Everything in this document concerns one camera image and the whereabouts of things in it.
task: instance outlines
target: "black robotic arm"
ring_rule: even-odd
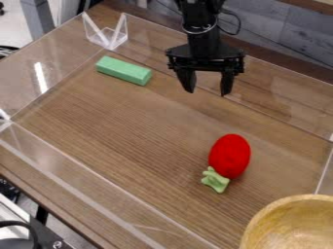
[[[218,14],[224,0],[173,0],[183,14],[181,28],[187,44],[165,50],[168,69],[172,69],[183,88],[193,92],[195,71],[222,74],[220,95],[231,92],[234,76],[244,71],[244,52],[220,42]]]

